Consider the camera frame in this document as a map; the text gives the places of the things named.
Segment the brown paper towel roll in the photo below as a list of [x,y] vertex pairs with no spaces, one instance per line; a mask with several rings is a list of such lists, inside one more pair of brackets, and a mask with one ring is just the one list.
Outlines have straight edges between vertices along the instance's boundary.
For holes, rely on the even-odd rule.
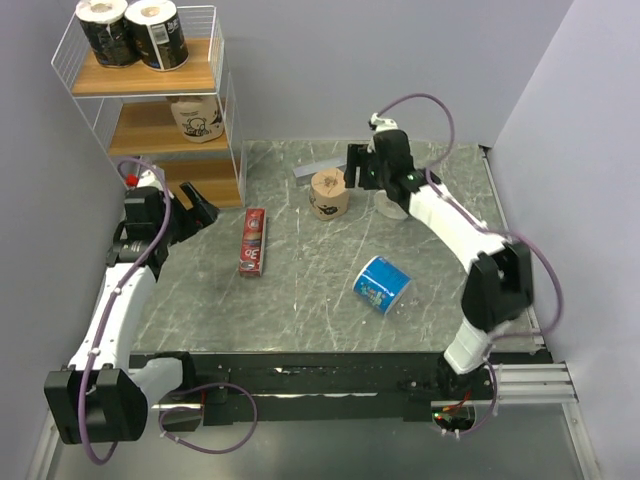
[[344,173],[338,168],[329,168],[314,174],[309,202],[311,211],[319,220],[328,221],[344,215],[349,205]]
[[218,101],[214,96],[171,96],[167,100],[183,137],[192,143],[206,143],[224,133]]

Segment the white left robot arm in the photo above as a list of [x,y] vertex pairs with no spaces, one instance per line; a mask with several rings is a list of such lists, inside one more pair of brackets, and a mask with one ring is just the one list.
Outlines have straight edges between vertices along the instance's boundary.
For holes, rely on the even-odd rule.
[[212,225],[219,210],[189,182],[180,186],[191,205],[157,181],[139,183],[124,200],[114,231],[93,317],[67,365],[47,375],[44,394],[67,445],[126,442],[144,432],[150,408],[169,395],[190,400],[198,389],[192,356],[152,355],[129,370],[134,333],[154,290],[170,246]]

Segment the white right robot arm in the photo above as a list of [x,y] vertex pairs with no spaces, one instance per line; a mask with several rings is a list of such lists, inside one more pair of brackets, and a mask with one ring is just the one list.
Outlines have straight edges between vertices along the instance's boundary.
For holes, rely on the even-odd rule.
[[472,386],[489,345],[534,300],[532,255],[522,241],[489,231],[448,191],[434,173],[414,165],[408,135],[376,132],[367,144],[347,147],[345,186],[382,190],[404,213],[426,225],[464,267],[463,320],[444,351],[448,367],[437,386],[456,399]]

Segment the black paper towel roll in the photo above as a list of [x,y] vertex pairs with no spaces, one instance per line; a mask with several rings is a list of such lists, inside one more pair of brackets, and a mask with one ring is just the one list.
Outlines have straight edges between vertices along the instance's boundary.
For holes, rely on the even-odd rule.
[[188,61],[189,50],[173,1],[136,1],[127,7],[125,18],[147,67],[167,72]]
[[129,31],[125,0],[79,1],[75,17],[102,67],[125,68],[139,60]]

